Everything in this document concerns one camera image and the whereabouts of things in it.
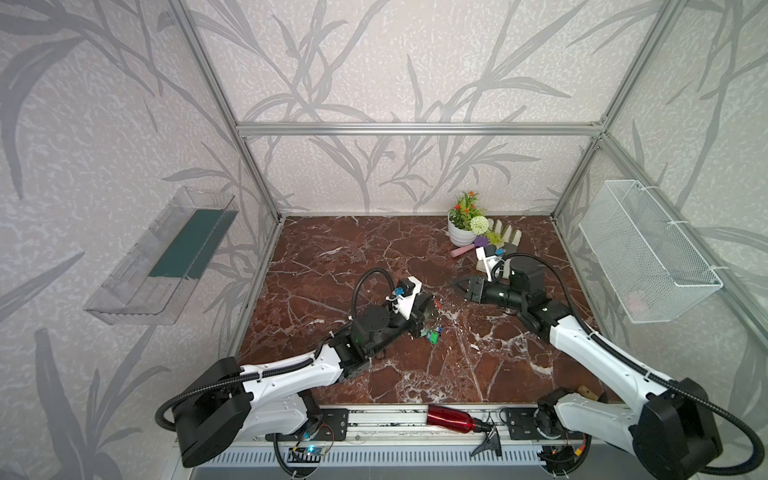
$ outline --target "red bottle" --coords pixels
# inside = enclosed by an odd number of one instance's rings
[[[427,425],[435,425],[459,433],[490,432],[488,423],[478,420],[467,412],[440,405],[427,406]]]

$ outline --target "wire mesh basket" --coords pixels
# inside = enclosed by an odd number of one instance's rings
[[[669,322],[723,282],[637,180],[608,180],[582,233],[632,323]]]

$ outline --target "pink object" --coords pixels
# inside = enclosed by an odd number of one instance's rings
[[[488,242],[488,238],[485,235],[481,235],[480,237],[475,238],[474,243],[470,243],[465,247],[459,247],[454,250],[451,250],[451,258],[456,258],[459,255],[463,255],[464,253],[467,253],[470,250],[474,250],[477,247],[485,247],[489,243],[490,242]]]

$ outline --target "aluminum frame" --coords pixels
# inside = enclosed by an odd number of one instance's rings
[[[237,315],[235,321],[235,328],[232,338],[227,345],[227,355],[237,356],[240,351],[240,347],[243,345],[243,339],[245,333],[250,325],[250,319],[253,316],[253,311],[256,309],[256,301],[259,299],[261,293],[261,287],[266,280],[266,273],[270,268],[270,262],[272,261],[272,255],[275,253],[275,247],[277,247],[277,240],[280,238],[280,234],[285,227],[286,218],[281,217],[277,225],[272,229],[270,233],[270,239],[266,244],[266,250],[262,257],[259,270],[253,275],[248,292],[246,293],[246,299],[243,306],[240,308],[240,313]]]
[[[335,122],[243,122],[243,136],[265,135],[566,135],[593,136],[602,132],[597,123],[510,122],[510,123],[335,123]]]
[[[645,187],[654,187],[654,182],[638,167],[630,155],[609,134],[602,134],[598,139],[598,147],[611,157],[616,166],[627,178],[640,181]],[[688,223],[658,188],[649,188],[648,192],[659,202],[661,207],[672,217],[680,221],[678,224],[683,234],[690,240],[696,250],[710,265],[722,265],[723,261],[712,251],[709,245],[699,235],[695,228]],[[731,308],[733,314],[760,342],[768,353],[768,313],[747,292],[746,287],[728,269],[718,270],[717,275],[723,281],[723,288],[717,294]]]
[[[197,28],[194,26],[192,14],[187,7],[187,3],[184,0],[166,0],[166,4],[168,5],[169,13],[174,24],[179,28],[184,43],[187,44],[187,47],[190,50],[192,59],[200,70],[200,74],[203,76],[208,90],[214,97],[214,103],[232,137],[237,152],[240,154],[240,159],[245,164],[246,171],[256,183],[261,197],[264,199],[270,210],[270,215],[275,223],[277,223],[280,220],[280,211],[277,209],[275,200],[272,198],[269,189],[266,187],[266,182],[261,176],[261,172],[259,171],[256,161],[253,159],[253,155],[250,153],[248,145],[246,145],[245,140],[237,133],[237,121],[235,120],[227,99],[224,97],[223,89],[216,78],[213,66],[205,53],[203,42],[200,40],[200,35],[197,32]]]
[[[624,78],[621,80],[619,88],[616,90],[616,94],[613,99],[611,99],[611,103],[608,104],[608,108],[601,118],[602,129],[600,134],[608,132],[613,122],[616,121],[619,113],[627,103],[627,99],[642,78],[643,73],[656,56],[656,53],[658,53],[661,45],[664,43],[664,39],[669,35],[674,22],[677,20],[677,17],[680,16],[686,2],[687,0],[666,0],[659,9],[659,13],[656,15],[654,23],[645,35],[640,50],[638,50],[637,54],[634,56],[632,64],[624,75]],[[590,142],[588,148],[584,150],[584,153],[581,155],[571,178],[565,184],[563,194],[558,198],[558,202],[555,204],[552,211],[551,215],[553,217],[557,217],[562,213],[565,204],[576,191],[576,186],[587,173],[592,159],[594,158],[595,150],[597,150],[597,139],[593,138],[592,140],[593,141]]]

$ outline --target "leaf pattern wallpaper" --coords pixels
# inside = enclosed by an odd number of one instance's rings
[[[596,121],[661,1],[190,0],[240,122]],[[301,214],[542,213],[582,137],[251,137]]]
[[[768,306],[768,2],[688,2],[611,134],[740,278]],[[578,229],[605,180],[624,178],[598,154],[558,225],[605,331],[710,398],[768,441],[768,356],[718,295],[670,323],[634,325],[624,315]],[[730,425],[722,464],[749,455]],[[744,478],[764,478],[765,465]]]
[[[276,224],[163,2],[0,2],[0,478],[158,478]],[[240,213],[173,326],[83,310],[181,186]]]

